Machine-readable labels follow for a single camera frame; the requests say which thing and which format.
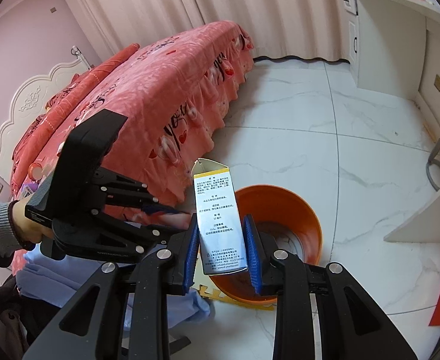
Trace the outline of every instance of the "person's hand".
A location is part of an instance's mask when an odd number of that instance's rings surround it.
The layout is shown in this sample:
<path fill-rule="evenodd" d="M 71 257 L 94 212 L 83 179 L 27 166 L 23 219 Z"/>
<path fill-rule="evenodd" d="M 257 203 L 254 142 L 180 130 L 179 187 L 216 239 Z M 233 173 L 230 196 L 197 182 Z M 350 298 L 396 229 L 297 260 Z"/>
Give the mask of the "person's hand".
<path fill-rule="evenodd" d="M 165 226 L 172 226 L 178 229 L 187 230 L 192 220 L 192 214 L 180 212 L 179 214 L 163 214 L 158 217 Z"/>
<path fill-rule="evenodd" d="M 53 232 L 48 227 L 34 222 L 25 217 L 25 206 L 32 195 L 15 203 L 12 209 L 14 232 L 22 241 L 29 241 L 35 244 L 41 242 L 43 235 L 53 238 Z"/>

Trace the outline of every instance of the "orange bucket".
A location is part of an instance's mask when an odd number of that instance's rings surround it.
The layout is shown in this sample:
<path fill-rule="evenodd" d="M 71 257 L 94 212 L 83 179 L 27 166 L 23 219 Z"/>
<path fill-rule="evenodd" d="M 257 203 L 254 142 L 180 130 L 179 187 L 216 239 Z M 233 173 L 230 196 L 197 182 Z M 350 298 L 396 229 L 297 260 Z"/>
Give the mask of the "orange bucket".
<path fill-rule="evenodd" d="M 273 185 L 252 185 L 235 192 L 240 220 L 252 214 L 257 229 L 271 233 L 281 249 L 296 253 L 303 262 L 318 264 L 322 250 L 322 230 L 315 212 L 300 196 Z M 215 285 L 240 302 L 265 305 L 275 296 L 259 296 L 247 271 L 210 276 Z"/>

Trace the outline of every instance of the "pink curtain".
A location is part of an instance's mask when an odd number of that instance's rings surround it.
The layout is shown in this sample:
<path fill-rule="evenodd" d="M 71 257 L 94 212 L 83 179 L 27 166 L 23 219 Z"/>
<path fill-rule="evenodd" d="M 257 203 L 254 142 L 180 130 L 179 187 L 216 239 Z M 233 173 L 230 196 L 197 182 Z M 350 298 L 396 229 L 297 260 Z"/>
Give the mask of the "pink curtain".
<path fill-rule="evenodd" d="M 150 44 L 217 20 L 240 24 L 253 56 L 348 56 L 342 0 L 66 0 L 103 59 L 131 42 Z"/>
<path fill-rule="evenodd" d="M 233 20 L 255 42 L 254 56 L 336 61 L 348 56 L 342 0 L 195 0 L 205 22 Z"/>

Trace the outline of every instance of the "white tile floor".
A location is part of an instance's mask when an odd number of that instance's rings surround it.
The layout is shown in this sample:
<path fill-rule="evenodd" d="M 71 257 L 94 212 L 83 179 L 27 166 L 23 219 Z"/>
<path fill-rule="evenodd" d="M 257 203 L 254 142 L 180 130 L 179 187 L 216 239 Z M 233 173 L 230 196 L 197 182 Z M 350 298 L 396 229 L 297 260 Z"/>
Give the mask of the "white tile floor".
<path fill-rule="evenodd" d="M 207 157 L 231 167 L 236 188 L 273 184 L 302 196 L 322 226 L 321 263 L 342 263 L 426 360 L 440 335 L 428 327 L 440 244 L 383 241 L 435 193 L 425 174 L 433 143 L 415 104 L 356 88 L 347 63 L 261 61 L 225 123 Z M 175 329 L 192 345 L 174 360 L 272 358 L 275 312 L 214 309 Z"/>

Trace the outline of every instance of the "blue cloth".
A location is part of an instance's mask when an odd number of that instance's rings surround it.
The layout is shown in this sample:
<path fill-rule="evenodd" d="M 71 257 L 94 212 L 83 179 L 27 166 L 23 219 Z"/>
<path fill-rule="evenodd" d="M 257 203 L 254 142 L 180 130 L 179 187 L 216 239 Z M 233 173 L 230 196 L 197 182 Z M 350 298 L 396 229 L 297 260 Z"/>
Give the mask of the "blue cloth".
<path fill-rule="evenodd" d="M 40 245 L 25 254 L 25 267 L 17 272 L 20 294 L 28 298 L 45 300 L 63 307 L 77 289 L 98 269 L 102 262 L 65 256 L 61 261 L 45 257 Z M 128 297 L 125 313 L 126 331 L 130 330 L 133 294 Z M 205 320 L 210 315 L 209 304 L 193 288 L 185 296 L 167 296 L 168 327 L 182 321 Z"/>

